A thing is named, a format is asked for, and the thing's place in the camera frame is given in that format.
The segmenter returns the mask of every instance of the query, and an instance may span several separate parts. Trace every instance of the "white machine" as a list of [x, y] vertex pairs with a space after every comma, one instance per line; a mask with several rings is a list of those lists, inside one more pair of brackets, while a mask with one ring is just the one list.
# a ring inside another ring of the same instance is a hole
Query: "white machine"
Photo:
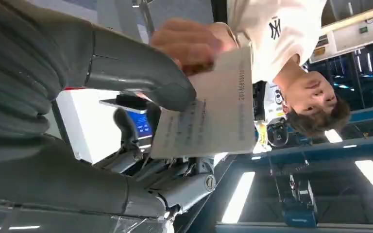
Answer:
[[272, 146], [283, 146], [288, 141], [286, 116], [282, 109], [284, 101], [278, 86], [273, 83], [253, 84], [254, 125], [258, 140], [253, 153], [272, 150]]
[[310, 63], [340, 56], [373, 44], [373, 10], [327, 25]]

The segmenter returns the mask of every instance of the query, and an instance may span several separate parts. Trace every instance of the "dark hair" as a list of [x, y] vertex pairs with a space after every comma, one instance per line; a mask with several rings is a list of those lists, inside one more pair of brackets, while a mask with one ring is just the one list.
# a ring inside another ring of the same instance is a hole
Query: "dark hair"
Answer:
[[287, 122], [295, 131], [307, 137], [317, 137], [323, 136], [326, 130], [341, 130], [348, 123], [350, 115], [347, 102], [337, 96], [337, 104], [331, 114], [319, 111], [314, 115], [305, 116], [292, 110], [287, 113]]

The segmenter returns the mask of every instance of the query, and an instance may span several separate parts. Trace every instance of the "gray robotic arm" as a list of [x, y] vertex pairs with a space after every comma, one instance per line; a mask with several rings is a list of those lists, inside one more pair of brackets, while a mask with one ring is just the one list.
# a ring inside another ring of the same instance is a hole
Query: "gray robotic arm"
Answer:
[[196, 93], [154, 48], [26, 1], [0, 0], [0, 136], [43, 133], [50, 101], [65, 87], [140, 91], [182, 111]]

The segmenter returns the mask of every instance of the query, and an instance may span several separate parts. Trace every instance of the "yellow label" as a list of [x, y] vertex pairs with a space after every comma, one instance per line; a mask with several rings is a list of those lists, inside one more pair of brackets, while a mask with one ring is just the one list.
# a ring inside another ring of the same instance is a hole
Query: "yellow label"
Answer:
[[266, 145], [267, 144], [267, 126], [262, 124], [259, 126], [259, 136], [260, 136], [260, 140], [259, 142], [262, 144], [262, 145]]
[[321, 56], [325, 53], [325, 47], [321, 47], [314, 50], [314, 56]]

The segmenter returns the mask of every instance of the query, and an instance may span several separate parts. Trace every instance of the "person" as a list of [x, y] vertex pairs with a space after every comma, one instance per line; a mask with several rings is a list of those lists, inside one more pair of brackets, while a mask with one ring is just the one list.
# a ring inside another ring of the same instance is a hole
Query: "person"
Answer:
[[326, 0], [228, 0], [227, 21], [202, 25], [173, 18], [156, 31], [150, 44], [166, 53], [185, 74], [211, 65], [222, 52], [252, 48], [252, 81], [273, 82], [284, 98], [290, 126], [306, 136], [341, 129], [348, 104], [318, 72], [300, 67], [321, 35]]

